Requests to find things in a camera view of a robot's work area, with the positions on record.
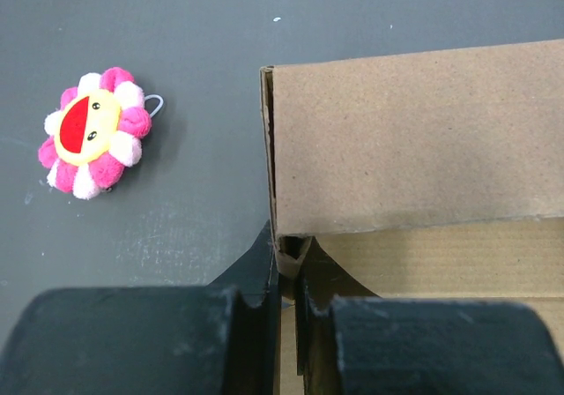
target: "flower plush toy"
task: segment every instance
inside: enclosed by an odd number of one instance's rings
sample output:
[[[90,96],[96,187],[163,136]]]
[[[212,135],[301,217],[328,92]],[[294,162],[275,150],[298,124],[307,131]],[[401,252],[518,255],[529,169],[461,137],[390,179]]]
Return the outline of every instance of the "flower plush toy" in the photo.
[[[84,75],[45,119],[48,139],[38,154],[50,169],[48,184],[76,198],[96,197],[139,162],[151,124],[143,90],[128,71]]]

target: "gray tabletop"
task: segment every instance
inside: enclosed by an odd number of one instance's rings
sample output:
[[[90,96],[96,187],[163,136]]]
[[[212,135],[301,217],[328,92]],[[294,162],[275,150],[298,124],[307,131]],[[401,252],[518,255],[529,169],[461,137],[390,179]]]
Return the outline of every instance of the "gray tabletop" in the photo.
[[[53,287],[205,284],[268,218],[261,65],[564,37],[564,0],[0,0],[0,344]],[[119,65],[167,102],[140,165],[50,190],[42,121]]]

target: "brown cardboard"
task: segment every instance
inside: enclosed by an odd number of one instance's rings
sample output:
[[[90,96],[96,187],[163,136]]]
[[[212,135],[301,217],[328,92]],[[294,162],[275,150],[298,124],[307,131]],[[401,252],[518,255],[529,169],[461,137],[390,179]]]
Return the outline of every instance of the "brown cardboard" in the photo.
[[[262,79],[283,274],[305,252],[285,236],[316,235],[380,296],[528,303],[564,353],[564,40]],[[293,336],[286,312],[282,387],[301,393]]]
[[[266,76],[277,235],[564,213],[564,40]]]
[[[393,229],[317,238],[377,294],[411,298],[506,299],[529,304],[564,358],[564,219]],[[302,394],[294,317],[282,312],[284,394]]]

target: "cardboard edge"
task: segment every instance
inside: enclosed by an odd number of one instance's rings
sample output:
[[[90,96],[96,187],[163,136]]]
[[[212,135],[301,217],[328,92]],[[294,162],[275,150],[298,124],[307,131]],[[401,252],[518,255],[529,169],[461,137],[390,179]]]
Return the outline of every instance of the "cardboard edge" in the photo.
[[[376,55],[376,56],[342,58],[338,60],[329,60],[323,62],[277,64],[275,67],[276,69],[294,69],[294,68],[303,68],[304,66],[319,66],[319,65],[332,66],[334,64],[339,64],[339,63],[365,63],[367,60],[372,60],[372,59],[381,59],[387,57],[411,57],[411,56],[419,56],[421,54],[436,54],[442,51],[478,51],[478,50],[483,50],[484,48],[503,48],[509,46],[525,46],[525,45],[542,47],[547,43],[560,43],[561,40],[562,40],[561,37],[553,37],[549,39],[541,39],[536,41],[505,42],[505,43],[495,43],[492,45],[477,45],[477,46],[470,45],[468,47],[458,47],[458,48],[436,48],[436,49],[405,52],[405,53],[389,53],[379,56]]]
[[[268,169],[268,191],[271,211],[271,233],[272,240],[276,245],[276,188],[274,179],[274,117],[273,117],[273,93],[272,93],[272,71],[273,66],[264,66],[260,69],[261,74],[261,115],[264,125],[264,144],[266,147],[266,167]]]
[[[371,227],[355,227],[351,224],[350,227],[344,227],[342,229],[336,229],[331,231],[306,231],[302,233],[289,233],[289,234],[278,234],[280,238],[308,238],[310,236],[332,236],[332,235],[356,235],[356,234],[370,234],[373,232],[381,232],[386,230],[418,230],[418,229],[429,229],[436,227],[454,227],[463,225],[477,225],[484,223],[498,223],[498,222],[519,222],[519,221],[542,221],[542,220],[552,220],[552,219],[564,219],[564,211],[556,212],[554,214],[526,214],[526,215],[516,215],[516,216],[506,216],[506,217],[486,217],[484,219],[476,220],[461,220],[461,221],[442,221],[439,223],[426,224],[420,223],[417,225],[412,224],[389,224],[386,226],[371,226]]]
[[[300,272],[311,238],[301,241],[297,249],[297,258],[286,254],[284,238],[278,238],[276,226],[276,162],[274,150],[274,66],[264,66],[260,69],[261,78],[261,114],[264,125],[264,143],[266,146],[266,161],[268,169],[269,199],[271,208],[271,236],[278,272],[288,279],[295,279]]]

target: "red open mouth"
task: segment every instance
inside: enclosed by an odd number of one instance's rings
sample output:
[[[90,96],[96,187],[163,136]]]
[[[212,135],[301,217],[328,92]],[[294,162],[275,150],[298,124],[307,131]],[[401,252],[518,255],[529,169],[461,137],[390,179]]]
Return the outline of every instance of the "red open mouth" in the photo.
[[[72,106],[61,123],[61,145],[69,153],[78,154],[82,151],[88,119],[88,99],[89,97],[85,97]]]

